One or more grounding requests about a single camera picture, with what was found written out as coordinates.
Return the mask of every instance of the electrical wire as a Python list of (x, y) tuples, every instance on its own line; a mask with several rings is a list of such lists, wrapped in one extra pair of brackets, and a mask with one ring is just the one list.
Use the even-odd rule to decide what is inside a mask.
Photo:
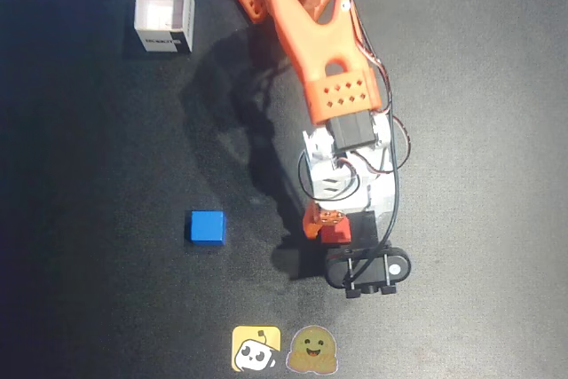
[[(410, 135), (408, 134), (408, 130), (406, 130), (405, 125), (399, 120), (399, 118), (396, 115), (392, 116), (394, 122), (398, 125), (398, 127), (400, 128), (400, 130), (402, 131), (402, 134), (405, 136), (405, 142), (406, 142), (406, 154), (405, 154), (405, 158), (404, 160), (398, 165), (397, 169), (402, 168), (406, 161), (408, 160), (408, 158), (410, 157), (410, 152), (412, 150), (412, 144), (410, 142)], [(377, 169), (375, 166), (373, 166), (373, 164), (363, 155), (361, 154), (359, 151), (354, 150), (351, 151), (354, 155), (356, 155), (358, 158), (360, 158), (363, 162), (365, 162), (365, 164), (367, 165), (367, 167), (369, 168), (369, 170), (371, 170), (373, 173), (376, 173), (377, 175), (388, 175), (390, 173), (392, 173), (392, 170), (381, 170), (381, 169)]]
[[(369, 39), (369, 36), (367, 34), (367, 30), (365, 29), (365, 26), (363, 25), (363, 22), (361, 21), (360, 16), (356, 13), (357, 8), (356, 8), (356, 5), (355, 5), (355, 0), (352, 0), (352, 4), (353, 4), (353, 8), (355, 8), (354, 9), (355, 13), (353, 13), (351, 16), (353, 16), (353, 15), (357, 16), (359, 28), (361, 30), (361, 34), (363, 35), (363, 41), (368, 46), (368, 50), (360, 42), (359, 37), (357, 36), (357, 31), (356, 31), (357, 29), (355, 28), (355, 23), (353, 22), (353, 31), (355, 33), (356, 39), (358, 40), (358, 47), (365, 54), (365, 56), (373, 64), (375, 64), (376, 67), (378, 68), (378, 70), (381, 74), (381, 78), (383, 79), (384, 87), (387, 91), (387, 98), (389, 100), (389, 102), (388, 102), (389, 110), (388, 110), (387, 115), (388, 115), (388, 118), (389, 118), (389, 126), (390, 126), (390, 134), (391, 134), (390, 135), (390, 157), (392, 159), (392, 164), (395, 165), (395, 164), (398, 164), (398, 161), (397, 161), (397, 147), (396, 147), (396, 144), (395, 144), (395, 135), (394, 135), (394, 114), (393, 114), (393, 105), (392, 105), (391, 80), (389, 79), (389, 74), (387, 72), (386, 67), (377, 58), (376, 53), (375, 53), (375, 49), (373, 48), (373, 45), (371, 44), (371, 40)], [(367, 268), (373, 263), (373, 261), (380, 255), (381, 251), (386, 247), (387, 242), (389, 241), (389, 237), (391, 236), (392, 230), (394, 228), (394, 225), (397, 222), (398, 205), (399, 205), (399, 202), (400, 202), (400, 194), (399, 194), (400, 183), (399, 183), (399, 180), (398, 180), (398, 168), (397, 167), (393, 167), (392, 175), (394, 177), (395, 190), (394, 190), (394, 203), (393, 203), (393, 207), (392, 207), (392, 213), (390, 215), (389, 226), (387, 227), (386, 231), (384, 232), (383, 238), (379, 241), (379, 243), (373, 249), (370, 249), (369, 251), (367, 251), (367, 255), (366, 255), (367, 260), (365, 261), (365, 263), (353, 275), (350, 275), (349, 273), (345, 274), (345, 277), (343, 279), (343, 285), (344, 285), (345, 288), (349, 288), (350, 285), (358, 277), (360, 277), (361, 274), (363, 274), (363, 272), (365, 272), (367, 270)]]
[[(349, 168), (349, 170), (351, 171), (351, 182), (352, 182), (353, 177), (355, 177), (357, 179), (357, 185), (355, 186), (355, 189), (353, 191), (351, 191), (348, 195), (345, 195), (344, 197), (341, 197), (339, 199), (336, 199), (334, 197), (331, 197), (329, 199), (317, 198), (306, 189), (306, 187), (304, 185), (304, 181), (302, 180), (302, 160), (305, 160), (306, 166), (309, 166), (308, 156), (307, 156), (305, 150), (302, 151), (302, 153), (300, 154), (300, 157), (298, 158), (298, 181), (300, 182), (300, 187), (302, 188), (302, 191), (304, 192), (304, 194), (307, 195), (308, 197), (310, 197), (314, 201), (343, 201), (343, 200), (347, 200), (361, 188), (361, 177), (359, 176), (359, 173), (357, 173), (357, 169), (355, 168), (355, 166), (353, 166), (353, 164), (349, 160), (347, 160), (346, 158), (339, 157), (339, 158), (337, 158), (337, 161), (344, 163)], [(344, 189), (344, 191), (347, 190), (350, 186), (351, 186), (351, 184), (349, 184)]]

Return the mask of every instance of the black cable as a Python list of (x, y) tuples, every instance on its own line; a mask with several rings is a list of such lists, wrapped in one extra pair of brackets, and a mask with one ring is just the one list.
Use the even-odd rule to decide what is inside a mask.
[(314, 201), (343, 201), (343, 200), (347, 200), (349, 199), (352, 195), (354, 195), (360, 188), (361, 188), (361, 177), (359, 176), (359, 173), (357, 173), (357, 170), (353, 167), (353, 165), (347, 161), (346, 159), (344, 159), (343, 157), (340, 157), (339, 159), (337, 159), (339, 162), (343, 162), (343, 164), (346, 164), (347, 167), (349, 168), (349, 170), (351, 171), (351, 175), (354, 176), (357, 179), (357, 185), (355, 186), (355, 189), (353, 191), (351, 191), (348, 195), (345, 195), (344, 197), (340, 198), (340, 199), (335, 199), (335, 198), (330, 198), (330, 199), (319, 199), (317, 197), (314, 197), (312, 193), (310, 193), (305, 185), (304, 185), (304, 181), (302, 180), (302, 159), (305, 159), (305, 164), (306, 166), (309, 167), (308, 164), (308, 158), (306, 156), (305, 150), (302, 151), (302, 153), (300, 154), (300, 157), (298, 159), (298, 181), (300, 181), (300, 187), (302, 188), (302, 191), (304, 192), (305, 195), (307, 195), (308, 197), (310, 197), (312, 200)]
[[(356, 11), (358, 10), (358, 8), (355, 5), (355, 0), (353, 0), (353, 7), (355, 7)], [(371, 40), (368, 37), (367, 31), (365, 29), (365, 26), (363, 25), (363, 22), (361, 21), (361, 18), (359, 16), (359, 14), (357, 14), (357, 20), (359, 22), (359, 26), (361, 28), (361, 34), (363, 35), (363, 40), (365, 42), (365, 44), (368, 46), (369, 51), (371, 52), (371, 54), (373, 55), (374, 58), (377, 59), (375, 50), (373, 49), (373, 45), (371, 44)], [(392, 90), (391, 90), (391, 82), (389, 80), (389, 75), (387, 74), (386, 68), (383, 67), (379, 67), (379, 71), (381, 72), (381, 77), (383, 78), (383, 82), (384, 82), (384, 86), (385, 89), (387, 91), (387, 95), (388, 95), (388, 102), (389, 102), (389, 111), (387, 113), (388, 118), (389, 118), (389, 126), (390, 126), (390, 157), (392, 159), (392, 164), (396, 165), (398, 164), (397, 161), (397, 147), (395, 144), (395, 136), (394, 136), (394, 113), (393, 113), (393, 104), (392, 104)], [(349, 286), (358, 278), (360, 277), (360, 275), (365, 272), (367, 270), (367, 268), (373, 263), (373, 261), (379, 256), (379, 254), (381, 253), (381, 251), (384, 249), (384, 247), (386, 246), (387, 242), (389, 241), (389, 237), (391, 236), (392, 233), (392, 229), (394, 228), (395, 223), (397, 222), (397, 214), (398, 214), (398, 205), (399, 205), (399, 181), (398, 181), (398, 168), (397, 167), (393, 167), (392, 168), (392, 175), (394, 176), (394, 204), (392, 207), (392, 214), (390, 216), (390, 222), (389, 222), (389, 226), (387, 227), (387, 230), (384, 233), (383, 238), (379, 241), (379, 243), (373, 248), (371, 249), (369, 252), (367, 252), (367, 261), (365, 261), (365, 263), (363, 264), (363, 266), (361, 266), (357, 272), (355, 272), (353, 275), (349, 275), (349, 273), (347, 273), (345, 275), (345, 278), (343, 280), (343, 284), (345, 286), (345, 288), (349, 288)]]

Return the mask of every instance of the robotic arm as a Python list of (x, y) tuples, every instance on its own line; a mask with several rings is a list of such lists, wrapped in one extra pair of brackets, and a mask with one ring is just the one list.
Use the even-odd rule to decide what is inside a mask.
[[(298, 161), (300, 184), (312, 200), (303, 225), (308, 239), (320, 238), (327, 246), (328, 283), (345, 289), (347, 297), (379, 290), (396, 293), (396, 284), (411, 270), (406, 253), (388, 242), (398, 212), (398, 168), (410, 155), (410, 139), (393, 115), (389, 77), (354, 0), (335, 0), (326, 25), (317, 20), (329, 0), (240, 2), (255, 23), (272, 16), (304, 87), (315, 129), (310, 135), (304, 132), (305, 150)], [(326, 67), (332, 63), (343, 72), (328, 75)], [(372, 66), (383, 79), (386, 108)], [(395, 124), (406, 138), (401, 164), (394, 144)], [(311, 192), (302, 177), (304, 164)]]

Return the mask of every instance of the white box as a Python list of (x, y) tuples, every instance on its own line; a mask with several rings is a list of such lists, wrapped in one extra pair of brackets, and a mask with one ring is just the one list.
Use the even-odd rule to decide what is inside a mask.
[(136, 0), (134, 28), (147, 51), (193, 49), (194, 0)]

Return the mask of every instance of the yellow sticker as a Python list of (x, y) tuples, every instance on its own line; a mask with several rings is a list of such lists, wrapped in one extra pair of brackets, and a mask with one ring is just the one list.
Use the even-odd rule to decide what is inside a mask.
[(337, 344), (326, 328), (308, 326), (299, 330), (286, 358), (286, 367), (296, 373), (332, 375), (337, 371)]
[(235, 372), (274, 367), (280, 351), (280, 330), (274, 326), (238, 326), (233, 330), (232, 364)]

